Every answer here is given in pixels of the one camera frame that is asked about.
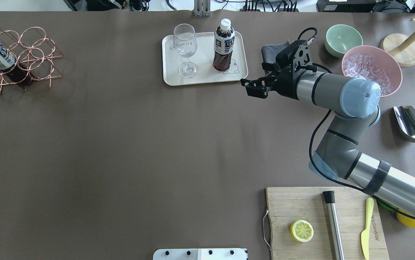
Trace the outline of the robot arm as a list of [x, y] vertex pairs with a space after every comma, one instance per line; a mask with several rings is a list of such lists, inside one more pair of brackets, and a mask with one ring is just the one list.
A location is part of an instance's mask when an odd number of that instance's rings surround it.
[[388, 162], [361, 152], [360, 140], [380, 118], [380, 87], [372, 81], [318, 72], [299, 62], [283, 69], [264, 64], [267, 76], [241, 79], [249, 96], [265, 99], [270, 91], [306, 101], [335, 113], [316, 150], [311, 168], [325, 178], [351, 182], [350, 187], [382, 199], [415, 217], [415, 178]]

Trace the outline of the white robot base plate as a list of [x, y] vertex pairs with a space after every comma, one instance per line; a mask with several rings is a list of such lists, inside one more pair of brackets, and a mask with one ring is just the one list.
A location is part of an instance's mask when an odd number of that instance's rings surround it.
[[159, 249], [153, 260], [248, 260], [248, 252], [239, 247]]

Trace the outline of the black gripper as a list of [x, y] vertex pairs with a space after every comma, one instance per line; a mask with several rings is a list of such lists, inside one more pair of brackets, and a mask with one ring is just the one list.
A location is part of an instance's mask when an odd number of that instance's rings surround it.
[[270, 91], [275, 91], [282, 96], [298, 100], [297, 87], [300, 78], [306, 72], [310, 72], [313, 75], [318, 72], [318, 67], [313, 63], [306, 66], [298, 65], [296, 68], [290, 65], [279, 69], [276, 63], [263, 62], [262, 69], [269, 71], [265, 78], [240, 80], [248, 96], [266, 99]]

